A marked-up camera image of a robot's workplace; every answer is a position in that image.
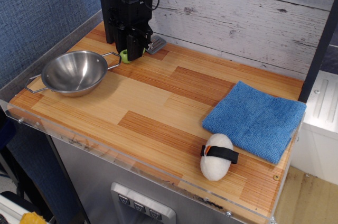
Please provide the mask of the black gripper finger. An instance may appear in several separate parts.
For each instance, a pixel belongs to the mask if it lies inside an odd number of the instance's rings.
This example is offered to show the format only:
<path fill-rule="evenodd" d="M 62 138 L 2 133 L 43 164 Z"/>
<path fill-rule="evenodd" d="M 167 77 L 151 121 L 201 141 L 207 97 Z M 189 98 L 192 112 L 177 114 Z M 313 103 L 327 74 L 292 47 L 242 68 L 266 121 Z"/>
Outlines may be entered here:
<path fill-rule="evenodd" d="M 118 53 L 127 49 L 127 30 L 125 27 L 114 27 L 114 40 Z"/>
<path fill-rule="evenodd" d="M 151 35 L 146 34 L 145 36 L 137 35 L 127 35 L 127 60 L 134 61 L 140 58 L 144 50 L 150 49 L 153 47 L 153 43 L 151 41 Z"/>

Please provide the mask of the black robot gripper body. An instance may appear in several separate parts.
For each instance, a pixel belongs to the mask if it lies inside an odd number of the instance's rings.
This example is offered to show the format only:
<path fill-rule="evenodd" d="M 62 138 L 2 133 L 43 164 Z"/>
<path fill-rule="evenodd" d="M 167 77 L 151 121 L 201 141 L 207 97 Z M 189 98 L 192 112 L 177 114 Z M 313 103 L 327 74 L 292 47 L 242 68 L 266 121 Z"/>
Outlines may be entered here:
<path fill-rule="evenodd" d="M 123 35 L 150 39 L 153 31 L 149 26 L 152 18 L 153 0 L 114 0 L 109 8 L 109 23 L 115 39 Z"/>

